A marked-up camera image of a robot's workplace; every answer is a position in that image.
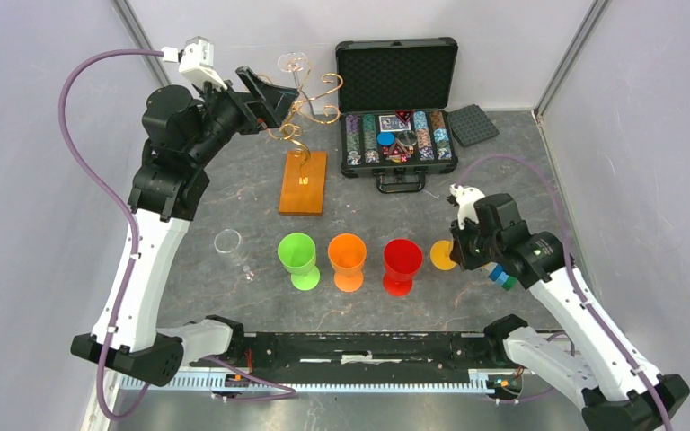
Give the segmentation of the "yellow wine glass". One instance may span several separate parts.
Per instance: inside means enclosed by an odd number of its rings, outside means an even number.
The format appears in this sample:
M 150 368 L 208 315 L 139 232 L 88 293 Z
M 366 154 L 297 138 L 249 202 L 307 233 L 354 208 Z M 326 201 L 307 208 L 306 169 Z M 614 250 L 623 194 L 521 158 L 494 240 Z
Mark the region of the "yellow wine glass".
M 435 268 L 441 271 L 449 271 L 457 266 L 457 263 L 451 260 L 451 251 L 453 250 L 453 242 L 450 240 L 436 241 L 430 249 L 430 260 Z

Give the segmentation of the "clear wine glass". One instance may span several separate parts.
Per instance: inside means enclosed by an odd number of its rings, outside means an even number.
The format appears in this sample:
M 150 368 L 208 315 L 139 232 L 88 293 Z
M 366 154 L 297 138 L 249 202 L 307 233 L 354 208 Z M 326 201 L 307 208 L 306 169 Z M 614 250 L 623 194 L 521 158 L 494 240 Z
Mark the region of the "clear wine glass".
M 214 237 L 213 246 L 224 268 L 246 281 L 255 279 L 254 260 L 239 232 L 234 229 L 221 230 Z
M 311 62 L 303 52 L 288 52 L 281 55 L 277 60 L 278 68 L 285 73 L 291 74 L 294 85 L 307 107 L 306 113 L 314 115 L 314 106 L 310 97 L 305 92 L 305 85 L 312 70 Z

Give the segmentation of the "red wine glass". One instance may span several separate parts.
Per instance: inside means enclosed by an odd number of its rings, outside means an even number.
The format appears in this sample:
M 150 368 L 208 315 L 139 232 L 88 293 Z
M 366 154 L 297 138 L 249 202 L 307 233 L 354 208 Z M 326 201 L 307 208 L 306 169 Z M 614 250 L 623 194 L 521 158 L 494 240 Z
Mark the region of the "red wine glass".
M 383 251 L 385 275 L 383 287 L 393 296 L 405 296 L 412 289 L 415 275 L 423 263 L 420 247 L 408 239 L 395 239 L 386 244 Z

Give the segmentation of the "orange wine glass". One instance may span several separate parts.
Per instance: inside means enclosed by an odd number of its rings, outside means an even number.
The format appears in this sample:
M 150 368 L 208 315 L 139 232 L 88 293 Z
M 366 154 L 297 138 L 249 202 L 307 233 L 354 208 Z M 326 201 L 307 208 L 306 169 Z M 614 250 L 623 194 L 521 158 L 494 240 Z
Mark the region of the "orange wine glass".
M 353 233 L 342 233 L 329 243 L 327 256 L 334 271 L 333 281 L 342 292 L 359 290 L 364 281 L 367 246 Z

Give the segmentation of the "green wine glass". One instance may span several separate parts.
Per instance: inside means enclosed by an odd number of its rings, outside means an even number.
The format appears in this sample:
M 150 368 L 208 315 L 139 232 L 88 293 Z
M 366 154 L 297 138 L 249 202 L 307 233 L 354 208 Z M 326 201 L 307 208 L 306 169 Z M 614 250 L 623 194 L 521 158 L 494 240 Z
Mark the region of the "green wine glass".
M 300 291 L 310 291 L 320 281 L 320 271 L 316 266 L 316 247 L 314 240 L 305 233 L 286 235 L 277 248 L 279 261 L 290 276 L 293 287 Z

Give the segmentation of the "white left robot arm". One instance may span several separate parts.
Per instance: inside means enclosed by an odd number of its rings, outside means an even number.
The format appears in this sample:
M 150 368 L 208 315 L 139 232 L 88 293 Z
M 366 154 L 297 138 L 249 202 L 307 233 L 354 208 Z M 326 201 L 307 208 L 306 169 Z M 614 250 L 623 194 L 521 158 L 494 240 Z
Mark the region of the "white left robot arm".
M 74 356 L 160 387 L 205 356 L 229 366 L 244 359 L 235 322 L 209 316 L 178 328 L 156 325 L 175 253 L 209 184 L 206 167 L 235 135 L 280 127 L 299 95 L 246 66 L 236 73 L 243 92 L 206 81 L 148 96 L 142 163 L 125 205 L 133 223 L 108 301 L 93 329 L 73 338 Z

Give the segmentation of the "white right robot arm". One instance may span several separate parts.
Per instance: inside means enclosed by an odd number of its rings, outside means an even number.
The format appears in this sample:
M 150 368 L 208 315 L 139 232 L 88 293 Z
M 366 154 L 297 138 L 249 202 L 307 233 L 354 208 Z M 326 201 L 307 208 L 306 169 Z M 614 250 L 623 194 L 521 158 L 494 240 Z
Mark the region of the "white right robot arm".
M 590 430 L 669 430 L 690 394 L 678 374 L 663 374 L 619 330 L 589 290 L 567 245 L 531 233 L 513 197 L 453 185 L 449 258 L 459 268 L 491 268 L 514 278 L 561 325 L 574 356 L 509 315 L 487 326 L 482 352 L 492 365 L 535 372 L 575 405 Z

